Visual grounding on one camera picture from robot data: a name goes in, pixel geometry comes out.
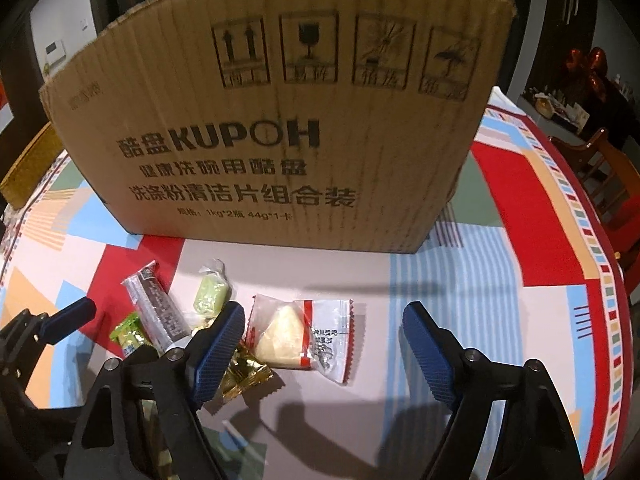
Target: table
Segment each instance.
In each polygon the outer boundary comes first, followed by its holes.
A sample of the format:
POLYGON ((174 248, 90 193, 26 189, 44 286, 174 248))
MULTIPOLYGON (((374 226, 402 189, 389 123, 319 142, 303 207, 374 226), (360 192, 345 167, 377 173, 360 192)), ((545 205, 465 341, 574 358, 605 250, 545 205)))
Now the table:
MULTIPOLYGON (((82 333, 44 352, 28 394, 38 406, 81 402, 104 360, 119 354, 108 334, 132 309, 121 280, 157 260, 161 282, 188 312, 198 269, 215 257, 247 314, 256 293, 354 302, 347 385, 278 370, 263 388, 199 412, 230 478, 420 478, 448 413, 401 331, 411 300, 492 360, 542 360, 587 478, 603 478, 622 445, 632 383, 620 269, 558 152, 514 105, 498 103, 510 111, 485 110, 456 194, 415 254, 129 235, 62 155, 4 238, 0 321, 25 307, 51 314, 84 295, 99 311, 82 333)), ((502 409, 494 403, 478 478, 488 470, 502 409)))

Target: chair backrest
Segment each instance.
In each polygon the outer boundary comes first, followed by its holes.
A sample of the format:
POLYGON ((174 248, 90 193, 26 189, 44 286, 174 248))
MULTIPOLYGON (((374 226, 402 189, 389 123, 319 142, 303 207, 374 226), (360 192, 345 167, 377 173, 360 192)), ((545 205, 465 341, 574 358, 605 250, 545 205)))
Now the chair backrest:
POLYGON ((627 198, 640 195, 640 174, 628 157, 609 143, 606 128, 578 146, 557 137, 549 140, 578 176, 602 223, 607 223, 627 198))

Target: shipping symbol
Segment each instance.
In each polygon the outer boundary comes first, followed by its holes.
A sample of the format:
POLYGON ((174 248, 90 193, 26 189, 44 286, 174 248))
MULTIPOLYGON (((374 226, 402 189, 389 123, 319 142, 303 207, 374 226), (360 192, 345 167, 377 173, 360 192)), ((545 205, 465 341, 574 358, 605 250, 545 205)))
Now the shipping symbol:
POLYGON ((356 17, 352 81, 402 90, 414 47, 415 21, 382 14, 356 17))
POLYGON ((280 46, 285 82, 338 80, 338 13, 334 10, 281 14, 280 46))
POLYGON ((217 23, 211 33, 225 88, 270 82, 262 17, 217 23))
POLYGON ((419 91, 463 101, 476 67, 480 40, 444 27, 432 27, 419 91))

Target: green patch on tablecloth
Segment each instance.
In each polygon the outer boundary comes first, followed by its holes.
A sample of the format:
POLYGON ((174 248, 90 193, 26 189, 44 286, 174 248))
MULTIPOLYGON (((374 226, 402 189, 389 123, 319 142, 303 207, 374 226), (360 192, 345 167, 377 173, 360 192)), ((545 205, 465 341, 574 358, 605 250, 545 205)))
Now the green patch on tablecloth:
POLYGON ((60 172, 51 187, 51 191, 60 191, 62 189, 77 189, 84 180, 82 174, 76 168, 76 165, 70 160, 65 169, 60 172))
POLYGON ((462 166, 458 189, 450 204, 458 223, 504 227, 489 186, 472 153, 467 155, 462 166))
POLYGON ((247 442, 226 431, 203 430, 229 480, 262 480, 267 455, 266 444, 247 442))

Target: wine glass symbol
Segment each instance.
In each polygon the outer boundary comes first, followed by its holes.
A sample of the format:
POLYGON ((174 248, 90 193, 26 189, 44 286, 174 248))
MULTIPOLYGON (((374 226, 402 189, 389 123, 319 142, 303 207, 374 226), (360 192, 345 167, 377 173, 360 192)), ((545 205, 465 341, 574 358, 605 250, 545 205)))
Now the wine glass symbol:
POLYGON ((298 24, 298 40, 306 45, 305 59, 313 59, 311 49, 320 41, 320 24, 315 23, 299 23, 298 24))

